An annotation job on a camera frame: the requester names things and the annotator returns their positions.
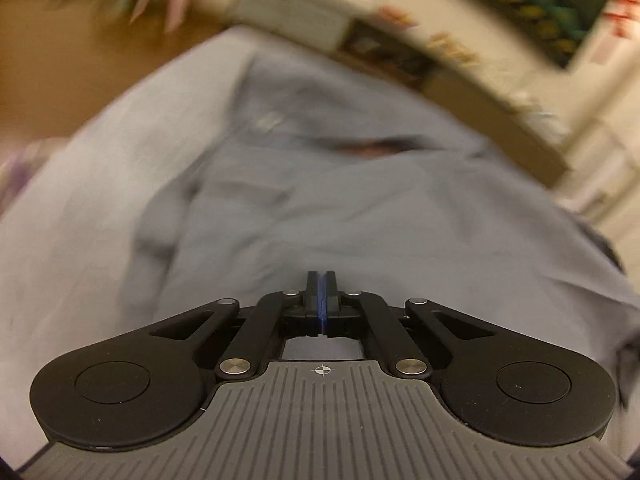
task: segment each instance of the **wooden floor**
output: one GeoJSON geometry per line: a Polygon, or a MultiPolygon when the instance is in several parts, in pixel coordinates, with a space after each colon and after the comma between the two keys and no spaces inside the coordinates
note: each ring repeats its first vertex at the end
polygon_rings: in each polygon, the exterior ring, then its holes
{"type": "Polygon", "coordinates": [[[162,9],[133,26],[95,0],[0,0],[0,155],[71,136],[149,73],[221,30],[191,14],[162,33],[162,9]]]}

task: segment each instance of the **silver screw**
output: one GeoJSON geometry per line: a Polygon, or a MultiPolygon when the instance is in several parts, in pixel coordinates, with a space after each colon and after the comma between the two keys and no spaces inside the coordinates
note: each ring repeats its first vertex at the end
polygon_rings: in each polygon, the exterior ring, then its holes
{"type": "Polygon", "coordinates": [[[225,374],[230,375],[244,374],[249,371],[249,368],[251,368],[251,363],[249,361],[237,357],[225,359],[220,363],[220,369],[225,374]]]}
{"type": "Polygon", "coordinates": [[[420,359],[402,359],[396,363],[396,370],[405,375],[418,375],[427,371],[427,365],[420,359]]]}

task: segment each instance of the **gray ribbed plate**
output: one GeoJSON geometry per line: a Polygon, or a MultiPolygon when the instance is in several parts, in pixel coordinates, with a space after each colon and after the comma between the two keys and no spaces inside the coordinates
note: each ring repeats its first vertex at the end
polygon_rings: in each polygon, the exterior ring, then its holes
{"type": "Polygon", "coordinates": [[[54,444],[22,474],[48,480],[618,480],[596,438],[551,448],[497,442],[455,420],[428,384],[375,361],[271,363],[220,386],[182,433],[127,452],[54,444]]]}

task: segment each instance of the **wall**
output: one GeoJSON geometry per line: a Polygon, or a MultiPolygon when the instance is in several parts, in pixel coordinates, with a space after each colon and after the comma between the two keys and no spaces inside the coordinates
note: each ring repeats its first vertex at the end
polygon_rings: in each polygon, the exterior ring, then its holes
{"type": "MultiPolygon", "coordinates": [[[[230,0],[198,0],[213,10],[224,9],[230,0]]],[[[351,0],[364,9],[390,3],[402,7],[420,22],[412,34],[426,40],[434,32],[448,30],[484,60],[505,66],[519,78],[534,72],[530,92],[542,104],[576,125],[610,90],[610,85],[623,70],[635,49],[633,42],[623,41],[612,59],[600,66],[590,62],[593,51],[607,24],[596,28],[569,70],[556,68],[497,13],[476,0],[351,0]]]]}

